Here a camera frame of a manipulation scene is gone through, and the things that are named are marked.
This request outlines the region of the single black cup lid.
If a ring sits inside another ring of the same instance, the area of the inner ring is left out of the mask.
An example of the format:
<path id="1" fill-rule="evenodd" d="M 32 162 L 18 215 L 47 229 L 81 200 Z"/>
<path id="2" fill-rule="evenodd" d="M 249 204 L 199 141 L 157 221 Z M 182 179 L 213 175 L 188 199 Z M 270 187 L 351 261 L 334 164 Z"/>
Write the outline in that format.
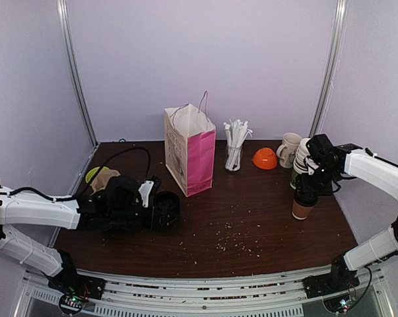
<path id="1" fill-rule="evenodd" d="M 318 202 L 318 196 L 315 193 L 295 192 L 293 198 L 303 207 L 313 207 Z"/>

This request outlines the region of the single brown paper cup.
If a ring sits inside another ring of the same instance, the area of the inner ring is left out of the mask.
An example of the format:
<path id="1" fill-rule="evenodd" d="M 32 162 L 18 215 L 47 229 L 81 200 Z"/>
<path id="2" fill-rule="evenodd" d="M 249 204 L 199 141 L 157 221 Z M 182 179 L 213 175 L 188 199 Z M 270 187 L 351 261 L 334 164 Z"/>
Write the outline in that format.
<path id="1" fill-rule="evenodd" d="M 312 212 L 314 206 L 315 203 L 300 203 L 294 199 L 291 214 L 299 221 L 306 220 L 309 214 Z"/>

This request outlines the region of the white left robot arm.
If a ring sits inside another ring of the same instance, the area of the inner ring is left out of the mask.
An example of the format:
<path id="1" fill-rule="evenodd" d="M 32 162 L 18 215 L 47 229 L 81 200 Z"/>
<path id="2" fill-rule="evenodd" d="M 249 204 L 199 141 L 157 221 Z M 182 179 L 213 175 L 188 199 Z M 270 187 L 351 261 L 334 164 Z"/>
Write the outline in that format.
<path id="1" fill-rule="evenodd" d="M 113 176 L 93 195 L 47 196 L 34 188 L 11 190 L 0 184 L 0 252 L 42 272 L 64 295 L 85 299 L 94 283 L 77 272 L 71 255 L 19 231 L 17 225 L 97 231 L 146 221 L 158 180 L 142 184 Z"/>

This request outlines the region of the stack of paper cups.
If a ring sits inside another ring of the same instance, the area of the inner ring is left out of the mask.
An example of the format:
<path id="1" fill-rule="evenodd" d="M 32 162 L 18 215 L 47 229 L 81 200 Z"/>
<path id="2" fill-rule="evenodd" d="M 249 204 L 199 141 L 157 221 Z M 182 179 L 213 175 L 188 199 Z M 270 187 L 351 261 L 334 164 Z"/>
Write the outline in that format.
<path id="1" fill-rule="evenodd" d="M 310 156 L 307 148 L 307 142 L 310 138 L 303 138 L 296 150 L 296 154 L 293 161 L 292 176 L 290 180 L 290 187 L 296 189 L 296 179 L 301 174 L 307 174 L 309 172 L 309 167 L 305 160 Z"/>

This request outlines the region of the stack of black cup lids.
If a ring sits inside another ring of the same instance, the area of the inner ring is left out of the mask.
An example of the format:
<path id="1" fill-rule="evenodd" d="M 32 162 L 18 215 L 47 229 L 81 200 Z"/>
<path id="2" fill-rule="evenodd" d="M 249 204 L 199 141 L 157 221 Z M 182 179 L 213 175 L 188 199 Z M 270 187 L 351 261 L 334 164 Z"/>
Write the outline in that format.
<path id="1" fill-rule="evenodd" d="M 180 219 L 180 199 L 174 192 L 159 192 L 153 201 L 150 228 L 156 231 L 168 230 Z"/>

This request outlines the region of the stack of cardboard cup carriers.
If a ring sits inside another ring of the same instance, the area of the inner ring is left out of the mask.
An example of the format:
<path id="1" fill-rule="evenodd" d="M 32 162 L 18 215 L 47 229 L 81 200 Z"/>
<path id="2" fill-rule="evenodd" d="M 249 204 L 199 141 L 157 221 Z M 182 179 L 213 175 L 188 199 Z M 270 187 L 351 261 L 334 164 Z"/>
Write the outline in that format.
<path id="1" fill-rule="evenodd" d="M 92 188 L 92 193 L 104 190 L 112 177 L 118 177 L 121 174 L 114 169 L 102 169 L 99 174 L 92 179 L 90 184 Z"/>

